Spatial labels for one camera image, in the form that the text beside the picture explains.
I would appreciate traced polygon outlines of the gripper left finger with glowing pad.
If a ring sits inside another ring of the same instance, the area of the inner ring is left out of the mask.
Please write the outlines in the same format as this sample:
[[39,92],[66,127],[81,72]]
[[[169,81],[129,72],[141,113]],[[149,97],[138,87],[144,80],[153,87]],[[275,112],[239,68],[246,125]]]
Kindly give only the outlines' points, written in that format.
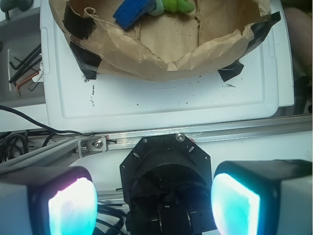
[[91,235],[97,192],[82,166],[2,167],[2,235]]

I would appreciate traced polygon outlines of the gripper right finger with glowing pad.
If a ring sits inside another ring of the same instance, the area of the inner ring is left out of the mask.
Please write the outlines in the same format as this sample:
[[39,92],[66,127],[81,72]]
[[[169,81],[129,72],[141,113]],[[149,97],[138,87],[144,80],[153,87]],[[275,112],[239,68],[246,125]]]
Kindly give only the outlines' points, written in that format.
[[222,235],[311,235],[313,164],[224,161],[215,171],[211,205]]

